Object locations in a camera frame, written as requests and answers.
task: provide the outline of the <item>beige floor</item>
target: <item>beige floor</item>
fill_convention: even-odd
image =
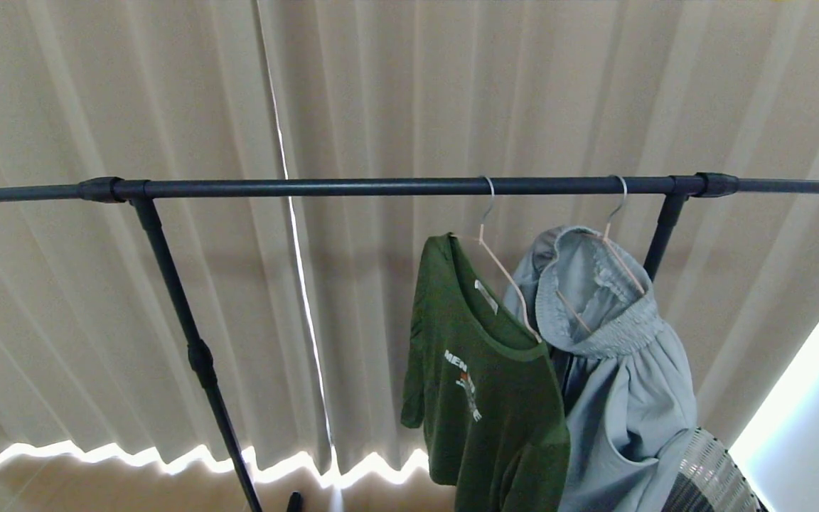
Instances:
[[[452,487],[437,486],[416,470],[396,486],[368,474],[346,489],[322,489],[308,470],[257,485],[266,512],[284,512],[292,491],[305,496],[305,512],[449,511]],[[0,464],[0,511],[241,512],[247,510],[233,472],[212,473],[192,463],[178,474],[157,466],[134,467],[118,459],[89,464],[75,457],[19,456]]]

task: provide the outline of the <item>green t-shirt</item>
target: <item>green t-shirt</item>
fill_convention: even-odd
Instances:
[[[568,430],[545,343],[477,278],[459,242],[422,250],[401,422],[424,427],[429,474],[461,512],[549,512]]]

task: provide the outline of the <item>curtain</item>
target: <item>curtain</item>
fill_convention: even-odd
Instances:
[[[0,3],[0,186],[697,171],[819,179],[819,3]],[[618,201],[501,197],[487,240],[513,268]],[[615,218],[638,259],[661,203]],[[323,471],[326,421],[341,471],[422,447],[399,422],[419,252],[488,198],[156,204],[260,466]],[[731,442],[819,319],[819,197],[689,201],[656,288]],[[224,458],[182,339],[131,208],[0,204],[0,450]]]

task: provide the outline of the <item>metal hook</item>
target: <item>metal hook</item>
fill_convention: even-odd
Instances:
[[[485,225],[485,218],[491,213],[491,209],[495,207],[495,185],[488,176],[480,176],[480,178],[485,178],[485,181],[488,182],[488,188],[491,189],[491,201],[488,202],[488,208],[485,210],[485,213],[482,214],[482,221],[480,222],[480,224]]]
[[[623,195],[623,197],[621,197],[621,202],[618,203],[618,207],[611,211],[611,213],[609,214],[609,219],[605,222],[605,234],[602,235],[602,237],[604,237],[604,239],[606,239],[606,240],[609,239],[609,230],[611,229],[611,218],[614,217],[615,214],[617,214],[618,211],[621,210],[621,208],[624,208],[624,203],[627,202],[627,200],[628,200],[628,184],[627,184],[627,181],[624,181],[624,178],[621,178],[621,176],[618,176],[617,174],[612,174],[610,176],[614,176],[615,178],[617,178],[621,182],[621,188],[624,189],[624,195]]]

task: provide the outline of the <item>hanging clothes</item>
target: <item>hanging clothes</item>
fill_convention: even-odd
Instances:
[[[691,370],[659,317],[646,271],[609,242],[641,294],[601,236],[583,227],[545,231],[513,275],[530,325],[556,347],[572,442],[559,510],[658,512],[696,427]],[[513,288],[503,303],[523,315]]]
[[[429,474],[457,486],[455,510],[555,511],[569,456],[555,371],[494,297],[456,238],[426,241],[401,422],[423,425]]]

